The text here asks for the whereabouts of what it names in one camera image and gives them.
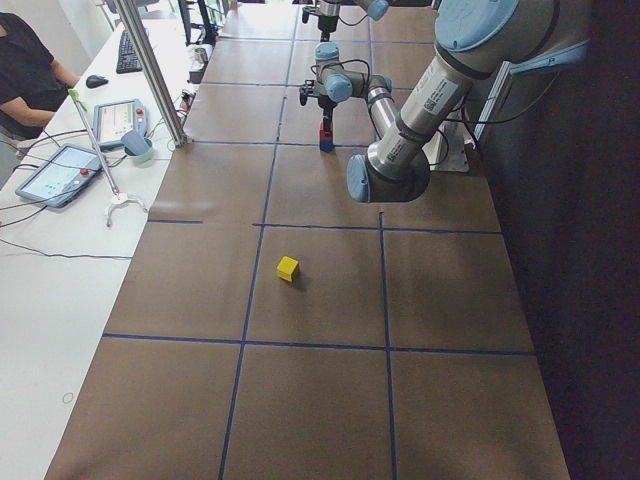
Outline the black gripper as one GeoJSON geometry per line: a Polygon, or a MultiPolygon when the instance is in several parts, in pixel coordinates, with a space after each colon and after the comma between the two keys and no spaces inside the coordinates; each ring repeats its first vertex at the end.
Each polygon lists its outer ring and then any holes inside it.
{"type": "Polygon", "coordinates": [[[302,23],[307,24],[311,16],[315,16],[318,21],[318,28],[321,32],[321,42],[331,39],[331,33],[325,31],[335,31],[339,21],[339,14],[342,2],[340,0],[318,0],[302,7],[302,23]]]}
{"type": "Polygon", "coordinates": [[[333,116],[336,103],[328,95],[322,93],[315,80],[306,80],[299,86],[299,103],[305,106],[310,98],[316,99],[318,106],[323,109],[321,131],[323,135],[333,132],[333,116]]]}

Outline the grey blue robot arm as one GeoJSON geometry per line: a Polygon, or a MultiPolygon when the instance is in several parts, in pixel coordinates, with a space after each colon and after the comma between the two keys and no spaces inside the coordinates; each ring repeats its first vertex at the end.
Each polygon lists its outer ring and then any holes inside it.
{"type": "Polygon", "coordinates": [[[315,98],[323,110],[320,147],[331,150],[334,108],[349,98],[365,100],[377,142],[347,165],[347,187],[357,202],[408,202],[430,179],[424,145],[461,105],[473,83],[503,63],[514,74],[550,73],[581,62],[587,51],[589,1],[435,1],[435,56],[402,107],[396,107],[388,77],[345,68],[329,36],[339,2],[306,6],[322,32],[315,48],[314,79],[299,88],[300,100],[315,98]]]}
{"type": "Polygon", "coordinates": [[[317,1],[294,1],[294,4],[302,6],[301,21],[307,24],[311,17],[317,19],[317,28],[320,31],[320,41],[328,42],[332,34],[337,30],[339,23],[353,27],[363,20],[379,21],[390,8],[409,7],[429,7],[438,10],[440,1],[418,1],[418,0],[317,0],[317,1]],[[341,18],[341,8],[344,6],[356,6],[360,8],[364,15],[355,23],[346,22],[341,18]]]}

